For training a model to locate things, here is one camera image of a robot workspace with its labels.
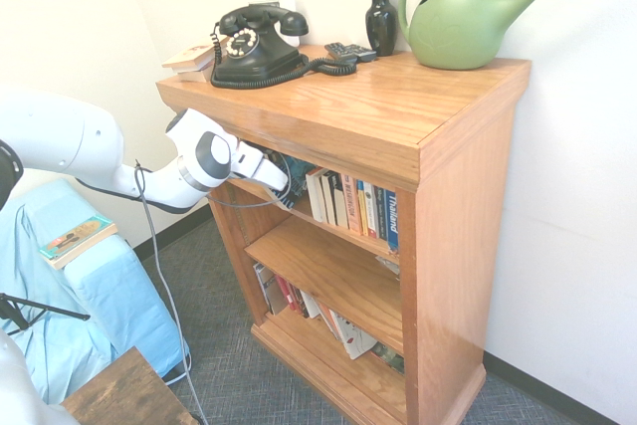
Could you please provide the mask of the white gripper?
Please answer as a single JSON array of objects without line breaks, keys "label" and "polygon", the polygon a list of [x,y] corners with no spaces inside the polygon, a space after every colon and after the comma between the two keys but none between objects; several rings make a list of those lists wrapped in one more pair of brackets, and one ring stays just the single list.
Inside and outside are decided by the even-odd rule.
[{"label": "white gripper", "polygon": [[259,182],[277,191],[283,191],[289,182],[288,175],[261,149],[244,141],[238,142],[232,154],[231,176]]}]

